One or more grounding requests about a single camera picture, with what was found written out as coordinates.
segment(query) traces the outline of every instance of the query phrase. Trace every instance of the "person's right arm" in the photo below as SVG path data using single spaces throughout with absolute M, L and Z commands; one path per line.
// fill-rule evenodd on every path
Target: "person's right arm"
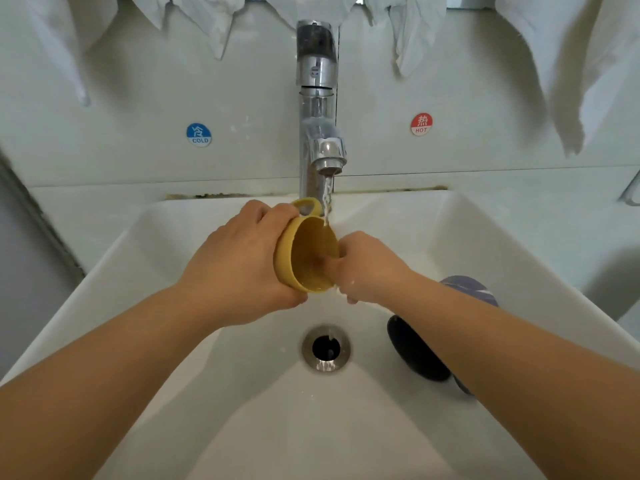
M 638 478 L 640 373 L 414 273 L 365 233 L 340 256 L 324 271 L 349 302 L 408 322 L 549 479 Z

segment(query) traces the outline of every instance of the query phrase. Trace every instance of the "gray wall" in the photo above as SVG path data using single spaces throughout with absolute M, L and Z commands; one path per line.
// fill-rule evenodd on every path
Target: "gray wall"
M 0 378 L 64 303 L 76 281 L 0 175 Z

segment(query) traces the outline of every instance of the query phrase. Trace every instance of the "sink basin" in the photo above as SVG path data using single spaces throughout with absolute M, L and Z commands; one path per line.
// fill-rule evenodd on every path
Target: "sink basin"
M 5 380 L 172 284 L 206 236 L 246 201 L 151 206 Z M 379 237 L 435 280 L 471 276 L 503 308 L 640 369 L 640 344 L 459 194 L 336 195 L 332 223 L 339 235 Z M 432 383 L 409 370 L 388 339 L 390 316 L 330 291 L 212 334 L 165 382 L 97 478 L 543 478 L 453 381 Z M 320 324 L 339 326 L 351 342 L 339 371 L 314 371 L 302 360 L 302 341 Z

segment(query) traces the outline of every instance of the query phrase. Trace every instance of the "forearm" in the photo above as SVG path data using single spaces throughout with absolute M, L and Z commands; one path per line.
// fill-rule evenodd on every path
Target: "forearm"
M 391 283 L 380 302 L 420 334 L 549 478 L 637 475 L 636 371 L 415 273 Z
M 212 330 L 163 290 L 0 388 L 0 478 L 91 478 Z

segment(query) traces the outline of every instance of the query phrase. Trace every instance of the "yellow mug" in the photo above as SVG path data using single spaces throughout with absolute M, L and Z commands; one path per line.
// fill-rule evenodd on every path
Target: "yellow mug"
M 322 293 L 333 282 L 318 270 L 315 261 L 320 256 L 340 256 L 338 239 L 331 227 L 320 217 L 322 206 L 313 198 L 292 202 L 308 215 L 295 217 L 278 239 L 273 267 L 281 283 L 304 293 Z

